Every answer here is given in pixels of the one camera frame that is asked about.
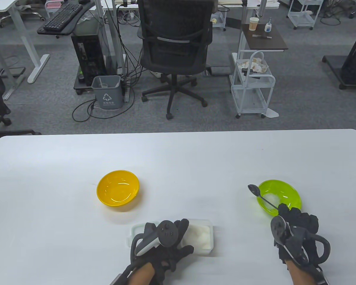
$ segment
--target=paper cup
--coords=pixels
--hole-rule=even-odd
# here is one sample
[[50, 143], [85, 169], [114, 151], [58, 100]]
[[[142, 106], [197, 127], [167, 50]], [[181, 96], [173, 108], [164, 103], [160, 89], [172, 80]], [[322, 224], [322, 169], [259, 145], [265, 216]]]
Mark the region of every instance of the paper cup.
[[257, 29], [258, 18], [257, 17], [250, 17], [249, 18], [249, 30], [255, 31]]

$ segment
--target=chair wheel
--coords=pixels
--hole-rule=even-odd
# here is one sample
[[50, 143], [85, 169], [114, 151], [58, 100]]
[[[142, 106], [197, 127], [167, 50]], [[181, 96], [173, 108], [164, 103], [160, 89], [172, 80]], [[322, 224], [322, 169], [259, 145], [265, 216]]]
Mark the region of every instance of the chair wheel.
[[12, 124], [11, 122], [11, 119], [10, 118], [4, 118], [3, 119], [3, 123], [4, 123], [4, 126], [9, 126]]

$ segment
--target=keyboard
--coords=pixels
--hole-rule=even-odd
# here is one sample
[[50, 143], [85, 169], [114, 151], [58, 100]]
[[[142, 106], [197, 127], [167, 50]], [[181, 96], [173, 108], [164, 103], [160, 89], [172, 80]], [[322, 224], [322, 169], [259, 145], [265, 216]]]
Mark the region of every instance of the keyboard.
[[64, 4], [44, 25], [45, 31], [62, 31], [83, 9], [80, 4]]

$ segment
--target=yellow bowl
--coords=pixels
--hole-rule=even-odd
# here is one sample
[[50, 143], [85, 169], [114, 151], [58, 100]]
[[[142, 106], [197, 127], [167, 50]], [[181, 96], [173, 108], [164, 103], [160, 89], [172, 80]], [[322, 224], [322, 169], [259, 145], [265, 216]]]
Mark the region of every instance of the yellow bowl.
[[136, 175], [126, 170], [116, 170], [100, 180], [96, 194], [103, 204], [118, 207], [132, 201], [139, 189], [140, 182]]

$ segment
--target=gray trash bin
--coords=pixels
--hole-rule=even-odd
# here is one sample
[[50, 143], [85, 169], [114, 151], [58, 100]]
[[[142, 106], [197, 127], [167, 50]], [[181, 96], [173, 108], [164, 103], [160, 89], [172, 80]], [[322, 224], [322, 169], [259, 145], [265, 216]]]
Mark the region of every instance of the gray trash bin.
[[123, 104], [123, 92], [118, 75], [97, 76], [92, 81], [91, 88], [100, 108], [106, 110], [120, 109]]

